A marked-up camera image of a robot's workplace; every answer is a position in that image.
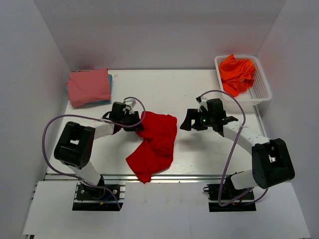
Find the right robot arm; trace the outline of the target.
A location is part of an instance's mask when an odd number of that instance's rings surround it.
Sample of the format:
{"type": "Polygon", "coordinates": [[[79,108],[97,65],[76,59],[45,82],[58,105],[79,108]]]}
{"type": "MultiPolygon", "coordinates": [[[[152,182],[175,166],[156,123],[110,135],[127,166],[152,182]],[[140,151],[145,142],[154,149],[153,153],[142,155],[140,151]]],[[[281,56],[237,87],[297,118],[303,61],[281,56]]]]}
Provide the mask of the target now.
{"type": "Polygon", "coordinates": [[[252,158],[250,170],[225,178],[222,192],[228,197],[235,199],[247,189],[268,189],[294,179],[295,170],[286,143],[280,138],[269,139],[243,127],[237,118],[227,116],[220,99],[201,102],[198,109],[188,109],[180,126],[180,129],[186,131],[209,128],[232,140],[252,158]]]}

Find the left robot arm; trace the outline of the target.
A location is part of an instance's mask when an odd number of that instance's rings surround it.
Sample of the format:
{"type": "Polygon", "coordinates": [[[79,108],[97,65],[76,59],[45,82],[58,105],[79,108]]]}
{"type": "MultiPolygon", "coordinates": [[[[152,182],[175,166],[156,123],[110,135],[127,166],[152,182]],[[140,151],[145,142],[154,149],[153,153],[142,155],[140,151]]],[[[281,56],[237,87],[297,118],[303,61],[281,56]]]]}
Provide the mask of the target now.
{"type": "Polygon", "coordinates": [[[88,187],[88,193],[95,199],[105,194],[104,179],[90,162],[93,142],[101,137],[114,135],[121,129],[125,131],[141,131],[139,112],[134,110],[136,100],[126,98],[114,102],[112,110],[101,119],[95,119],[88,126],[69,121],[54,150],[54,158],[68,166],[88,187]]]}

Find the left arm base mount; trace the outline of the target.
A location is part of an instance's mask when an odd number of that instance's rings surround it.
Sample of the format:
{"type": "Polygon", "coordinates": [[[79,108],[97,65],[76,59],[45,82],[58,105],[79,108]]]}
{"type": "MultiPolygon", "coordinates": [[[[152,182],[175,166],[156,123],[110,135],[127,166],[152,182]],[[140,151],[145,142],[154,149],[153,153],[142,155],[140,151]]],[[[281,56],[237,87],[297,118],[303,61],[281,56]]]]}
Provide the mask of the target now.
{"type": "Polygon", "coordinates": [[[73,200],[73,211],[87,212],[119,212],[124,203],[125,186],[121,184],[106,185],[109,188],[116,200],[106,189],[91,188],[82,183],[78,183],[75,190],[73,200]]]}

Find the red t shirt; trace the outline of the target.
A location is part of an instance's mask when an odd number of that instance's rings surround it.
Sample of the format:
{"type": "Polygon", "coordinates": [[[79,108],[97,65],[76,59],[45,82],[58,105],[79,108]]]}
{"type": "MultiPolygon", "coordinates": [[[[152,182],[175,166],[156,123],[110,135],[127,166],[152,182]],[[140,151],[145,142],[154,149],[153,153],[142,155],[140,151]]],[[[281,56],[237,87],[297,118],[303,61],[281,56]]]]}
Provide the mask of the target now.
{"type": "Polygon", "coordinates": [[[144,130],[136,134],[143,139],[126,162],[144,184],[153,174],[168,169],[173,162],[174,142],[177,135],[177,118],[147,111],[142,116],[144,130]]]}

